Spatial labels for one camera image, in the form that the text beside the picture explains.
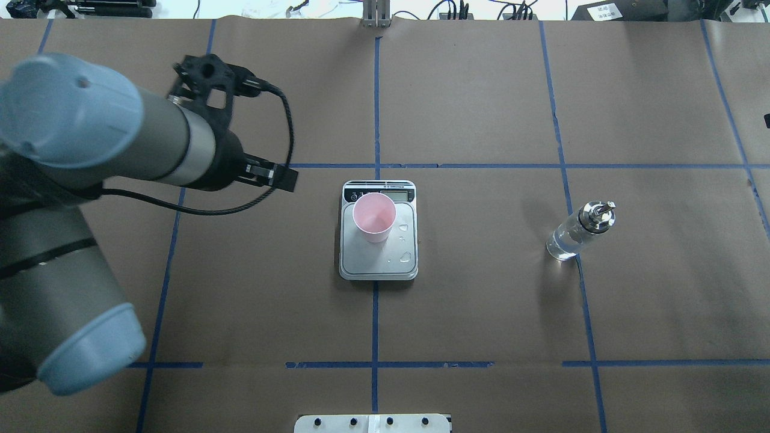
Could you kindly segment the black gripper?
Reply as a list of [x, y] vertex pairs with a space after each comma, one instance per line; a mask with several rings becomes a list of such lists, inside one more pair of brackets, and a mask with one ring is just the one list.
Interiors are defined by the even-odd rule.
[[294, 192], [297, 170], [253, 155], [245, 155], [239, 137], [232, 131], [217, 141], [214, 160], [202, 177], [202, 190], [217, 191], [230, 186], [243, 172], [243, 183]]

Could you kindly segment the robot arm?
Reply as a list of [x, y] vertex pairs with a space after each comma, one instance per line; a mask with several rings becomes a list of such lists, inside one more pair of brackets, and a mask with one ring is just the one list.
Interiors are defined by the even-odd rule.
[[[82, 205], [105, 195], [189, 215], [240, 213], [294, 191], [292, 111], [278, 86], [214, 54], [174, 66], [167, 96], [66, 53], [26, 58], [2, 82], [2, 392], [56, 396], [120, 372], [147, 340]], [[236, 97], [277, 96], [285, 162], [245, 153]]]

